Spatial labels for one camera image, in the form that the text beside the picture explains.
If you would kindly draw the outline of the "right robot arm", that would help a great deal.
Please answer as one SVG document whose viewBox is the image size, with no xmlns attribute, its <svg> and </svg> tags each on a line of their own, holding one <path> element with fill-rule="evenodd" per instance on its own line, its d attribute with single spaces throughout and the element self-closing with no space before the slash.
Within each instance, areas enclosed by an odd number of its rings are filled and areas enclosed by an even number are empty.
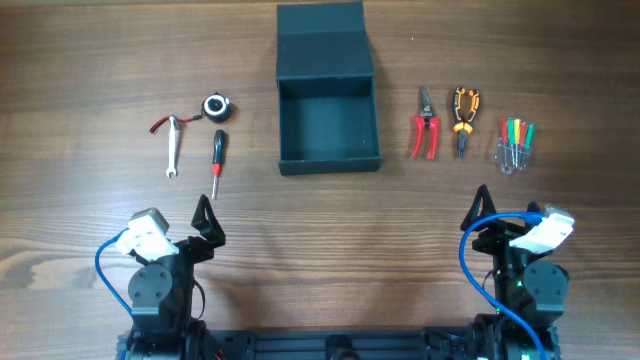
<svg viewBox="0 0 640 360">
<path fill-rule="evenodd" d="M 554 322 L 565 311 L 569 273 L 545 258 L 573 232 L 567 212 L 532 202 L 521 212 L 499 212 L 488 187 L 478 188 L 461 223 L 458 259 L 469 283 L 494 308 L 479 314 L 465 335 L 469 359 L 558 359 Z M 465 250 L 492 257 L 494 292 L 478 282 Z"/>
</svg>

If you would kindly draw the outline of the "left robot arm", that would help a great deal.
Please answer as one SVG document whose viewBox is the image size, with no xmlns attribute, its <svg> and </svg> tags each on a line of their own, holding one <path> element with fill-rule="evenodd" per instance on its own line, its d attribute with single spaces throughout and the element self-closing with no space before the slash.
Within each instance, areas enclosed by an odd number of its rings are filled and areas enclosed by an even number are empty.
<svg viewBox="0 0 640 360">
<path fill-rule="evenodd" d="M 226 236 L 201 195 L 191 226 L 199 234 L 176 243 L 166 236 L 167 220 L 156 208 L 135 213 L 116 248 L 141 264 L 128 284 L 131 330 L 118 337 L 118 359 L 223 359 L 223 347 L 200 316 L 192 315 L 194 266 L 214 257 Z"/>
</svg>

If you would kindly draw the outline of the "precision screwdriver set case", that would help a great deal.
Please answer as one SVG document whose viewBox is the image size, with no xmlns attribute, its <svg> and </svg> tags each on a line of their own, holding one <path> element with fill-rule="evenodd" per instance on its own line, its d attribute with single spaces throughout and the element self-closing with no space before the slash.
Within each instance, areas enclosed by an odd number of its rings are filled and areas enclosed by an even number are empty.
<svg viewBox="0 0 640 360">
<path fill-rule="evenodd" d="M 537 125 L 534 122 L 527 122 L 518 117 L 506 117 L 501 120 L 494 160 L 504 174 L 510 175 L 528 167 L 536 131 Z"/>
</svg>

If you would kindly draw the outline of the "black round tape measure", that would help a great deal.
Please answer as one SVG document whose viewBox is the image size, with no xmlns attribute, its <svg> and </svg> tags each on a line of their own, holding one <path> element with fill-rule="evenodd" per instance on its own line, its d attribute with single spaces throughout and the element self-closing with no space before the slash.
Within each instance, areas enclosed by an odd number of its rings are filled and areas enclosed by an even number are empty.
<svg viewBox="0 0 640 360">
<path fill-rule="evenodd" d="M 223 123 L 232 115 L 232 104 L 227 97 L 215 92 L 203 101 L 201 112 L 210 121 Z"/>
</svg>

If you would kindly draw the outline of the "orange black needle-nose pliers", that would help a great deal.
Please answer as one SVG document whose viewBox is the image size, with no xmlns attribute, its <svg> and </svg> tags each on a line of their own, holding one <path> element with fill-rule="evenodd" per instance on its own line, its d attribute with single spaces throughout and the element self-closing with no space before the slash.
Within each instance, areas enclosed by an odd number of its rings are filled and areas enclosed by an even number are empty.
<svg viewBox="0 0 640 360">
<path fill-rule="evenodd" d="M 469 97 L 469 107 L 464 110 L 463 97 Z M 458 86 L 452 97 L 452 113 L 454 117 L 453 131 L 457 134 L 458 158 L 464 157 L 469 136 L 474 130 L 474 120 L 480 107 L 480 93 L 478 89 L 466 89 Z"/>
</svg>

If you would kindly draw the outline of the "silver open-end wrench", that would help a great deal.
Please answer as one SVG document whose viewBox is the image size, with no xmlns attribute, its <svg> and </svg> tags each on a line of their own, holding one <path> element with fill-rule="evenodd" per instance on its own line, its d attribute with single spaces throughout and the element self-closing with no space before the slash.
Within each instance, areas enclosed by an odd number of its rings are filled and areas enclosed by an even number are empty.
<svg viewBox="0 0 640 360">
<path fill-rule="evenodd" d="M 168 178 L 173 178 L 177 176 L 176 163 L 180 143 L 181 125 L 179 120 L 173 115 L 169 116 L 168 122 L 170 123 L 168 137 L 168 166 L 165 174 Z"/>
</svg>

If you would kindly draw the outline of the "red handled cutting pliers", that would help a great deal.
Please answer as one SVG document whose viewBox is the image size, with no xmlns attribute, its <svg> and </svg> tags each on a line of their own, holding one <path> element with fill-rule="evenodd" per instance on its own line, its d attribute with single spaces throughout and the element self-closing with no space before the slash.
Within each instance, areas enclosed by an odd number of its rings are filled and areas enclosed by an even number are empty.
<svg viewBox="0 0 640 360">
<path fill-rule="evenodd" d="M 412 157 L 417 157 L 422 149 L 422 142 L 426 132 L 429 133 L 430 141 L 427 148 L 426 159 L 435 160 L 438 149 L 440 117 L 431 101 L 428 90 L 422 86 L 420 88 L 421 108 L 414 117 L 414 125 L 416 127 L 416 137 L 412 150 Z"/>
</svg>

